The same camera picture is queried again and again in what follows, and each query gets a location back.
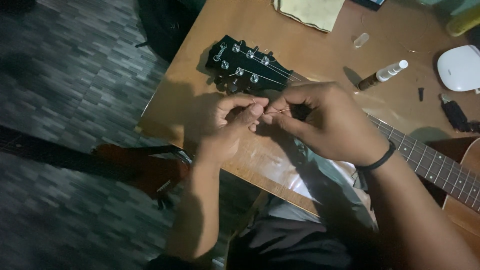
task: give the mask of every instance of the spray bottle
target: spray bottle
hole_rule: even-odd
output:
[[[372,86],[375,86],[379,83],[382,83],[390,79],[391,77],[395,76],[397,73],[399,73],[402,69],[405,69],[406,67],[408,67],[408,62],[406,60],[402,60],[398,63],[391,64],[386,68],[382,68],[381,70],[363,79],[361,82],[357,84],[357,88],[360,91],[365,91],[366,89]]]

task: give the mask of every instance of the tiled floor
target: tiled floor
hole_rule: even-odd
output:
[[[0,15],[0,124],[88,152],[156,146],[133,129],[168,67],[144,42],[134,0],[38,0]],[[174,211],[121,183],[0,153],[2,269],[140,269]],[[258,190],[221,175],[222,255]],[[181,189],[172,193],[175,201]]]

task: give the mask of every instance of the wooden table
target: wooden table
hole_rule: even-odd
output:
[[[355,49],[352,40],[363,32],[370,40]],[[221,97],[204,68],[207,53],[225,34],[273,51],[284,67],[311,80],[338,81],[352,92],[355,73],[365,78],[408,60],[406,70],[355,98],[366,112],[419,140],[466,136],[448,123],[440,93],[456,100],[469,119],[480,119],[480,97],[473,91],[444,90],[434,72],[440,52],[467,42],[449,37],[426,8],[390,0],[372,12],[347,0],[332,33],[326,34],[281,15],[270,0],[208,0],[138,123],[145,135],[194,151],[206,108]],[[425,88],[423,102],[418,87]],[[270,137],[245,135],[236,156],[222,168],[316,213],[310,199],[288,188],[299,175]]]

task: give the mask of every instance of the hand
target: hand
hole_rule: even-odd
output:
[[[267,98],[236,94],[221,99],[209,121],[208,135],[201,139],[197,160],[221,165],[232,158],[238,150],[240,137],[247,131],[255,132],[258,118],[268,105]],[[229,117],[234,108],[245,109],[235,117]]]
[[[278,113],[302,103],[312,109],[305,122],[292,118],[289,110]],[[389,147],[352,96],[333,82],[285,89],[262,119],[295,135],[314,153],[330,160],[368,166]]]

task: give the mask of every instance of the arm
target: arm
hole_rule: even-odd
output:
[[[289,111],[277,113],[302,103],[312,109],[305,122],[293,119]],[[290,87],[262,118],[327,159],[367,166],[388,150],[388,141],[336,83]],[[372,171],[367,183],[388,262],[396,269],[480,269],[470,248],[398,153]]]
[[[209,251],[218,238],[218,187],[222,163],[237,152],[244,132],[255,131],[257,119],[268,104],[266,98],[235,95],[220,100],[205,123],[208,135],[201,139],[191,173],[167,239],[166,253],[210,268]],[[235,107],[247,107],[232,121],[226,117]]]

